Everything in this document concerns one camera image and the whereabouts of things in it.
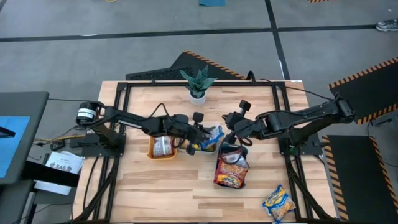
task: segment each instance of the blue snack bag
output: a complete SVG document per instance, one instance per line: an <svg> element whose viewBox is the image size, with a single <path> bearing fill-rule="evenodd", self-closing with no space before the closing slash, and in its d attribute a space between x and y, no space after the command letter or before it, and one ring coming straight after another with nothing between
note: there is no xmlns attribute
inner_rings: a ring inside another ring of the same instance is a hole
<svg viewBox="0 0 398 224"><path fill-rule="evenodd" d="M280 223L286 214L296 208L282 185L278 185L276 190L262 203L262 206L269 216L274 217L276 223Z"/></svg>

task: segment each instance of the yellow and black hazard tape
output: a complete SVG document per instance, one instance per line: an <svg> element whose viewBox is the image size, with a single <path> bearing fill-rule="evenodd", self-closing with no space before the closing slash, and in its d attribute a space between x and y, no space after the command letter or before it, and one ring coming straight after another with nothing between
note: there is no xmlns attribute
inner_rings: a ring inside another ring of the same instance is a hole
<svg viewBox="0 0 398 224"><path fill-rule="evenodd" d="M243 79L243 80L246 79L243 75L240 75L240 74L238 74L238 73L236 73L236 72L234 72L234 71L232 71L232 70L230 70L230 69L228 69L228 68L226 68L226 67L223 67L223 66L221 66L221 65L219 65L219 64L217 64L217 63L215 63L215 62L212 62L211 60L208 60L208 59L205 58L205 57L202 57L202 56L200 56L200 55L197 55L197 54L195 54L194 52L192 52L192 51L190 51L190 50L184 50L184 53L190 54L190 55L192 55L192 56L194 56L194 57L196 57L196 58L198 58L198 59L200 59L200 60L202 60L202 61L208 63L209 65L214 65L214 66L216 66L217 68L219 68L219 69L221 69L221 70L224 70L224 72L228 72L228 73L230 73L231 75L236 76L236 77L238 77L238 78L240 78L240 79Z"/></svg>
<svg viewBox="0 0 398 224"><path fill-rule="evenodd" d="M328 136L322 136L322 140L323 142L330 143ZM347 221L348 220L347 208L344 202L343 191L341 190L340 181L337 174L335 159L333 158L333 152L331 151L330 146L325 146L324 150L325 150L326 161L328 163L331 184L333 186L333 191L335 193L338 214L340 216L340 219Z"/></svg>
<svg viewBox="0 0 398 224"><path fill-rule="evenodd" d="M379 164L380 164L381 170L382 170L383 175L384 175L384 180L386 181L387 187L388 187L388 189L390 191L390 195L392 197L392 201L394 202L394 205L396 206L396 210L397 210L397 213L398 213L398 200L397 200L396 194L394 193L394 189L392 188L391 180L388 177L388 173L387 173L387 170L386 170L386 165L384 165L383 159L381 157L379 146L377 146L377 142L376 142L376 139L374 137L370 136L369 138L371 139L371 141L373 143L373 148L374 148L374 150L376 152L377 158L379 159Z"/></svg>
<svg viewBox="0 0 398 224"><path fill-rule="evenodd" d="M366 117L357 120L357 123L364 124L366 122L369 122L370 120L376 119L376 118L380 117L381 115L390 113L391 111L394 111L396 109L398 109L398 104L394 103L393 105L390 105L390 106L384 108L383 110L379 110L378 112L374 112L373 114L369 114Z"/></svg>
<svg viewBox="0 0 398 224"><path fill-rule="evenodd" d="M309 3L319 3L324 1L329 1L329 0L308 0Z"/></svg>
<svg viewBox="0 0 398 224"><path fill-rule="evenodd" d="M376 71L376 70L378 70L380 68L384 68L384 67L386 67L388 65L391 65L393 63L396 63L396 62L398 62L398 57L393 58L393 59L388 60L388 61L385 61L385 62L380 63L378 65L375 65L373 67L367 68L367 69L365 69L363 71L360 71L360 72L358 72L358 73L356 73L354 75L350 75L350 76L348 76L346 78L338 80L337 82L333 82L333 83L329 84L329 89L332 89L332 88L334 88L336 86L340 86L340 85L342 85L344 83L348 83L348 82L350 82L350 81L352 81L352 80L354 80L356 78L362 77L364 75L372 73L372 72L374 72L374 71Z"/></svg>
<svg viewBox="0 0 398 224"><path fill-rule="evenodd" d="M360 72L358 72L358 73L356 73L354 75L350 75L350 76L348 76L346 78L338 80L337 82L333 82L333 83L329 84L329 89L332 89L334 87L343 85L345 83L348 83L348 82L350 82L350 81L352 81L352 80L354 80L356 78L360 78L360 77L362 77L364 75L372 73L372 72L374 72L376 70L379 70L381 68L384 68L386 66L392 65L393 63L396 63L396 62L398 62L398 57L393 58L393 59L388 60L388 61L385 61L385 62L380 63L378 65L375 65L373 67L367 68L367 69L365 69L363 71L360 71ZM376 118L380 117L381 115L384 115L384 114L389 113L391 111L394 111L396 109L398 109L397 103L394 104L394 105L390 105L390 106L388 106L388 107L386 107L386 108L384 108L382 110L379 110L378 112L374 112L373 114L369 114L369 115L367 115L367 116L365 116L363 118L360 118L356 122L358 124L364 124L366 122L369 122L372 119L376 119Z"/></svg>

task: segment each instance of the red snack bag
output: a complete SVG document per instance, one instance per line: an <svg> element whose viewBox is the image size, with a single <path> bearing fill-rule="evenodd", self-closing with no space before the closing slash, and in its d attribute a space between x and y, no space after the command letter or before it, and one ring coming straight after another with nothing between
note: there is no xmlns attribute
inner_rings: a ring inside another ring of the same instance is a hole
<svg viewBox="0 0 398 224"><path fill-rule="evenodd" d="M215 184L221 184L236 189L240 189L243 186L244 177L249 170L249 165L246 160L241 156L239 161L233 165L229 165L224 162L236 161L239 158L240 153L241 150L237 150L230 153L224 153L218 158L218 166L213 181Z"/></svg>

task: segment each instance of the blue object on floor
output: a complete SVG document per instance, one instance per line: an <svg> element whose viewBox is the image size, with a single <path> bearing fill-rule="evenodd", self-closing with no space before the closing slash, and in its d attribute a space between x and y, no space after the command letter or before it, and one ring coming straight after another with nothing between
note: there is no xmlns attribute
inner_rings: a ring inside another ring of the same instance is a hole
<svg viewBox="0 0 398 224"><path fill-rule="evenodd" d="M208 7L224 7L225 0L199 0L199 5Z"/></svg>
<svg viewBox="0 0 398 224"><path fill-rule="evenodd" d="M0 126L15 132L13 138L0 139L0 178L6 176L29 120L28 116L0 116Z"/></svg>

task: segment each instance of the black floor stripe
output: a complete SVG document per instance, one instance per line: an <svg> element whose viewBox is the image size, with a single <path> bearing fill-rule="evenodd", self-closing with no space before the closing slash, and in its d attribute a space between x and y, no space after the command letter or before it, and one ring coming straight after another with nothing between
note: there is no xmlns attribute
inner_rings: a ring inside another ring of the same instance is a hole
<svg viewBox="0 0 398 224"><path fill-rule="evenodd" d="M6 4L6 2L7 2L7 0L1 0L1 2L0 2L0 12L1 12L1 9L4 7L4 5Z"/></svg>
<svg viewBox="0 0 398 224"><path fill-rule="evenodd" d="M267 12L269 16L269 21L271 23L272 35L274 36L276 51L278 53L278 58L280 66L282 67L282 73L284 80L290 80L289 71L287 70L287 63L285 58L285 53L282 48L282 43L280 42L279 33L276 26L274 11L272 10L271 0L265 0L267 6Z"/></svg>
<svg viewBox="0 0 398 224"><path fill-rule="evenodd" d="M35 42L50 40L92 40L92 39L118 39L133 37L167 37L178 35L204 35L204 34L251 34L263 32L298 32L298 31L326 31L326 30L356 30L374 29L374 25L357 26L328 26L328 27L285 27L285 28L245 28L245 29L215 29L215 30L186 30L166 32L140 32L125 34L98 34L98 35L64 35L49 37L3 37L0 42Z"/></svg>

